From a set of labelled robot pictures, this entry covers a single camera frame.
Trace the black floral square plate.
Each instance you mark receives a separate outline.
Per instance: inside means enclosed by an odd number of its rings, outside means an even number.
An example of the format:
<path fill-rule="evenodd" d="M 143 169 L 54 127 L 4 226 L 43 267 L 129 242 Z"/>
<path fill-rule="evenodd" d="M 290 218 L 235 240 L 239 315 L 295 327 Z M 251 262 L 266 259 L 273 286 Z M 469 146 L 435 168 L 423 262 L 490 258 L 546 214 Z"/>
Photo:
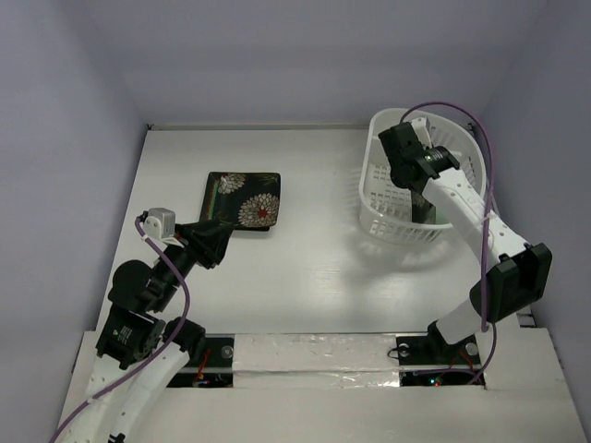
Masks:
<path fill-rule="evenodd" d="M 199 220 L 269 231 L 278 220 L 281 183 L 278 173 L 210 172 Z"/>

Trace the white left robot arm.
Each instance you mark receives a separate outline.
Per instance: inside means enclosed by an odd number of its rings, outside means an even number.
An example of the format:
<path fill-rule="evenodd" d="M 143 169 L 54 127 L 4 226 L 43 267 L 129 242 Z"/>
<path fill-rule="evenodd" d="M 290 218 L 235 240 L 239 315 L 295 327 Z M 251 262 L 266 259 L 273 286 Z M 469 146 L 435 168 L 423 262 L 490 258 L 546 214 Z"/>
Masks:
<path fill-rule="evenodd" d="M 65 442 L 133 441 L 176 373 L 204 354 L 205 329 L 187 317 L 187 275 L 222 262 L 232 225 L 178 224 L 164 209 L 145 211 L 134 224 L 157 259 L 153 265 L 129 260 L 116 269 L 86 399 L 64 428 Z"/>

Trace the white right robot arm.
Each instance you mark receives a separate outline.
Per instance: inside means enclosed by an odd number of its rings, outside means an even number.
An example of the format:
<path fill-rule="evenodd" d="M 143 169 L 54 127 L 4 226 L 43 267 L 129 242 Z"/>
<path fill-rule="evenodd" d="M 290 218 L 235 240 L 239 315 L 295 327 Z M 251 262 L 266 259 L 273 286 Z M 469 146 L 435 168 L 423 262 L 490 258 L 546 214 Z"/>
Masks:
<path fill-rule="evenodd" d="M 492 210 L 452 153 L 432 145 L 426 119 L 400 123 L 378 139 L 393 184 L 440 210 L 480 264 L 480 279 L 464 302 L 433 321 L 425 335 L 396 345 L 420 365 L 445 365 L 469 337 L 541 298 L 552 254 L 542 243 L 527 242 Z"/>

